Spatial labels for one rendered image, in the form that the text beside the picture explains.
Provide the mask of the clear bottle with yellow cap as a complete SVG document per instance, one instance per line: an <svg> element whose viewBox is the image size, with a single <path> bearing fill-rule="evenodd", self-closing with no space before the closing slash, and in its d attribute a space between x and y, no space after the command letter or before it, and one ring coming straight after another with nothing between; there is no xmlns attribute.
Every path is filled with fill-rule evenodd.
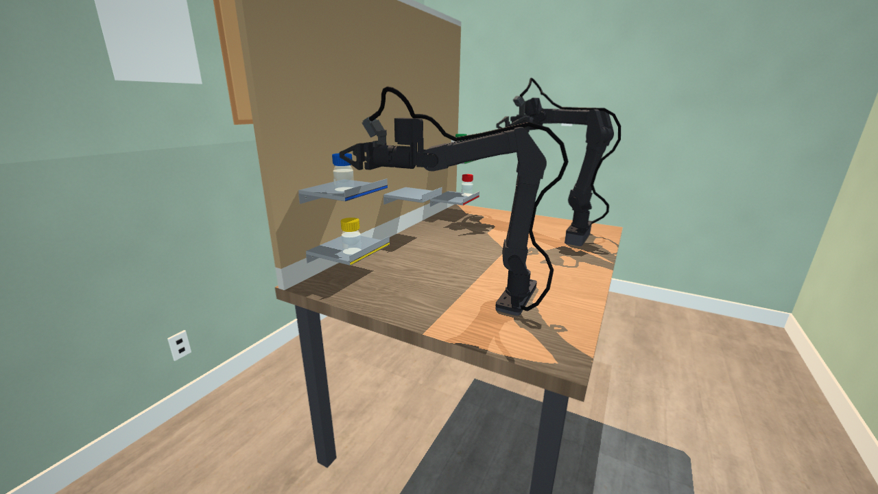
<svg viewBox="0 0 878 494"><path fill-rule="evenodd" d="M353 255L361 250L361 235L359 229L359 219L348 217L341 220L342 232L342 249L344 255Z"/></svg>

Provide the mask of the clear glass bottle with red cap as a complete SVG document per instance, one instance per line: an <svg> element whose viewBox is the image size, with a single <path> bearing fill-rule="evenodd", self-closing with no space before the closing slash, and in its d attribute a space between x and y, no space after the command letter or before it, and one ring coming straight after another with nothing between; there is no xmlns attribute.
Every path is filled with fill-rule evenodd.
<svg viewBox="0 0 878 494"><path fill-rule="evenodd" d="M473 175L463 174L462 196L469 197L473 195Z"/></svg>

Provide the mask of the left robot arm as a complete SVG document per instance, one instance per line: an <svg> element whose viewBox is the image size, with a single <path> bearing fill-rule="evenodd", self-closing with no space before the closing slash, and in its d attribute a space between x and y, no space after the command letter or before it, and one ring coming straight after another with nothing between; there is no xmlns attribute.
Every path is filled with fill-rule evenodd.
<svg viewBox="0 0 878 494"><path fill-rule="evenodd" d="M424 150L423 120L394 118L395 143L410 147L395 146L391 162L398 168L414 169L416 165L433 172L498 154L517 153L517 188L502 250L503 265L508 269L508 284L495 307L518 313L537 284L536 279L530 279L531 272L526 266L529 252L527 242L536 194L547 161L525 128L517 126L517 129L506 131L443 143Z"/></svg>

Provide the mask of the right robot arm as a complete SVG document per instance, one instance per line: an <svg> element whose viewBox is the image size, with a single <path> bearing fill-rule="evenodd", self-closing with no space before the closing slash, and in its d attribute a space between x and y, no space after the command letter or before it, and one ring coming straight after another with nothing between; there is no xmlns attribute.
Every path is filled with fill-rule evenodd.
<svg viewBox="0 0 878 494"><path fill-rule="evenodd" d="M525 101L525 115L535 116L535 124L580 124L587 125L586 129L586 154L579 174L579 178L571 189L568 203L573 207L573 223L567 229L568 234L584 235L591 227L589 221L590 200L593 193L592 182L606 146L610 144L614 136L610 115L604 110L569 110L569 109L542 109L540 98L533 97ZM587 124L589 123L589 124ZM604 126L603 126L604 125Z"/></svg>

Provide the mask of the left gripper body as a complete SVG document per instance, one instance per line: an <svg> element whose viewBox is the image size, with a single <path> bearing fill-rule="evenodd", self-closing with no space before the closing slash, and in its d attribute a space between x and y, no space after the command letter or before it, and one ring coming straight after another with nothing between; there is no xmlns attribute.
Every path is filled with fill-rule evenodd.
<svg viewBox="0 0 878 494"><path fill-rule="evenodd" d="M369 169L370 171L377 167L394 167L391 162L392 156L390 156L390 154L393 153L395 146L387 145L387 130L383 128L380 121L371 122L370 125L376 132L377 141L373 141L373 143L360 143L358 145L359 162L365 161L364 152L366 152L367 163L364 163L365 169Z"/></svg>

